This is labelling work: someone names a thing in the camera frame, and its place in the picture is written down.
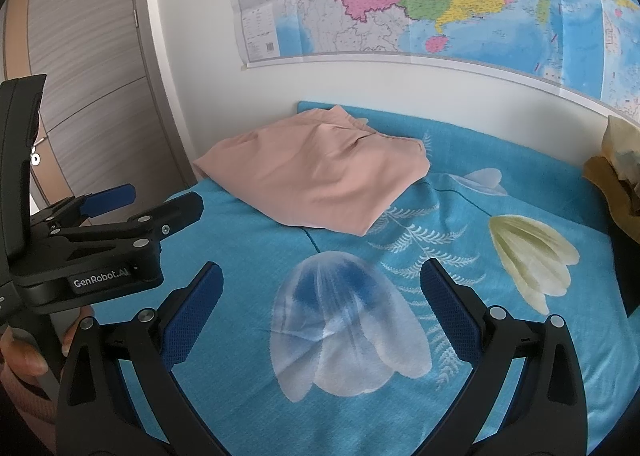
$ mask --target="blue bedsheet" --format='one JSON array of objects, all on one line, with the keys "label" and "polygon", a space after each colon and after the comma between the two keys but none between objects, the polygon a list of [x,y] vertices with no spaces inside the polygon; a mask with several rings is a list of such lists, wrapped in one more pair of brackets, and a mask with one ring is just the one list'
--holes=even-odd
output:
[{"label": "blue bedsheet", "polygon": [[[312,106],[323,105],[301,110]],[[96,306],[98,320],[158,306],[215,261],[222,298],[174,374],[231,454],[410,455],[470,372],[419,291],[419,266],[437,257],[487,305],[565,317],[593,449],[638,389],[640,329],[625,316],[597,192],[578,169],[493,137],[346,109],[424,139],[432,162],[365,237],[278,225],[203,181],[202,219],[163,243],[164,284]],[[518,279],[527,263],[532,275]],[[521,366],[481,438],[499,425]],[[161,438],[125,369],[143,423]]]}]

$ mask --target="finger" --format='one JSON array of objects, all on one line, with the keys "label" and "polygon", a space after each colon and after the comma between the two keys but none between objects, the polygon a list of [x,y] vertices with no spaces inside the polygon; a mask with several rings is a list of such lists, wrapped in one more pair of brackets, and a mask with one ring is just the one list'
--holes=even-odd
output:
[{"label": "finger", "polygon": [[71,324],[70,328],[66,331],[65,336],[62,337],[62,354],[66,357],[69,354],[69,349],[71,348],[71,341],[74,339],[74,335],[76,334],[76,330],[78,330],[78,325],[80,321],[85,317],[92,317],[94,315],[94,309],[91,306],[82,306],[80,309],[80,314],[78,318]]},{"label": "finger", "polygon": [[38,351],[31,344],[14,339],[12,329],[8,327],[0,338],[0,350],[4,362],[16,376],[30,384],[33,377],[42,376],[49,371],[49,366]]}]

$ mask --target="map poster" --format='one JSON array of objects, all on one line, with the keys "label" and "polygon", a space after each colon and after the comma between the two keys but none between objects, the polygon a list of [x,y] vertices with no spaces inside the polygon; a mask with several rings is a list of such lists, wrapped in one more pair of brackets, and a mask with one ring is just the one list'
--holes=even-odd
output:
[{"label": "map poster", "polygon": [[515,71],[542,79],[640,119],[637,0],[234,3],[238,48],[249,66],[444,58],[461,69],[484,64],[496,76]]}]

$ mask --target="bedding fabric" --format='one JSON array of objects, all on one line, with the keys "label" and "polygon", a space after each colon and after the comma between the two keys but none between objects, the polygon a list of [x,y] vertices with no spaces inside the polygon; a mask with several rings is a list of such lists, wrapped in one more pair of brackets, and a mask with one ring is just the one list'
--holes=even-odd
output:
[{"label": "bedding fabric", "polygon": [[[285,227],[203,181],[193,188],[202,219],[162,243],[164,284],[96,305],[98,320],[157,307],[215,261],[222,298],[174,375],[231,454],[410,455],[470,372],[419,289],[420,265],[437,257],[487,305],[565,318],[592,450],[639,386],[640,321],[625,314],[597,190],[579,169],[493,137],[346,109],[377,131],[423,139],[432,165],[367,235]],[[500,424],[521,367],[512,364],[480,438]],[[162,438],[124,370],[145,427]]]}]

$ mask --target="metal rivet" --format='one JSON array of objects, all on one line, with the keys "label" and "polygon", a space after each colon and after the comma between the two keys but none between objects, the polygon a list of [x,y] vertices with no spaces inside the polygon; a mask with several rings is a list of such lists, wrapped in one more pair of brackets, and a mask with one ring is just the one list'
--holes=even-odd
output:
[{"label": "metal rivet", "polygon": [[551,324],[556,328],[564,326],[564,319],[560,315],[551,315]]},{"label": "metal rivet", "polygon": [[94,318],[93,317],[85,317],[80,321],[80,329],[88,330],[94,326]]},{"label": "metal rivet", "polygon": [[149,322],[150,320],[153,320],[155,316],[156,316],[155,311],[153,311],[151,308],[146,308],[140,313],[138,313],[138,320],[140,322]]},{"label": "metal rivet", "polygon": [[491,317],[498,321],[507,318],[507,312],[500,306],[492,306],[491,308],[489,308],[489,315],[491,315]]}]

